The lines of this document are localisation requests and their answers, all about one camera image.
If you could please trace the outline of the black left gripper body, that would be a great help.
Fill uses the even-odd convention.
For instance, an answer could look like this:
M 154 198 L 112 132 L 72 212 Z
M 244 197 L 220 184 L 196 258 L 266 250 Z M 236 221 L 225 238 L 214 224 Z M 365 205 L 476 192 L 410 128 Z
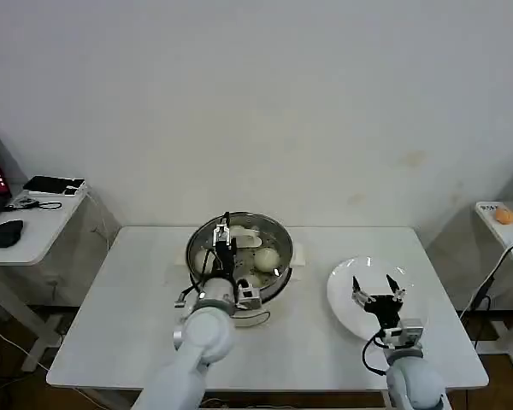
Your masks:
M 235 240 L 230 243 L 219 241 L 215 245 L 215 261 L 213 272 L 226 278 L 233 278 L 237 244 Z

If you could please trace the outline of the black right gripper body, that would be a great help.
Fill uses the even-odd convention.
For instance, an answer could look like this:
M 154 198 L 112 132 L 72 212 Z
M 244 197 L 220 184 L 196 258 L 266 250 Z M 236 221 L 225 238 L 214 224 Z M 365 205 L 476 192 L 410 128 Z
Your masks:
M 399 312 L 403 304 L 402 300 L 393 295 L 370 296 L 364 303 L 364 311 L 378 319 L 381 329 L 396 328 L 400 321 Z

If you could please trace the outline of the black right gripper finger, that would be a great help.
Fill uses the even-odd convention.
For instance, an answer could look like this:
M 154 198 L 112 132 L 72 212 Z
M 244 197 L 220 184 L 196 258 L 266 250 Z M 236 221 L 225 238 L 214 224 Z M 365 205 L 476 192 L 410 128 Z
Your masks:
M 389 274 L 386 275 L 387 282 L 393 294 L 393 300 L 395 302 L 402 302 L 406 295 L 406 289 L 401 287 L 398 282 L 391 277 Z
M 355 276 L 352 277 L 352 299 L 361 308 L 372 303 L 374 298 L 361 289 L 361 286 Z

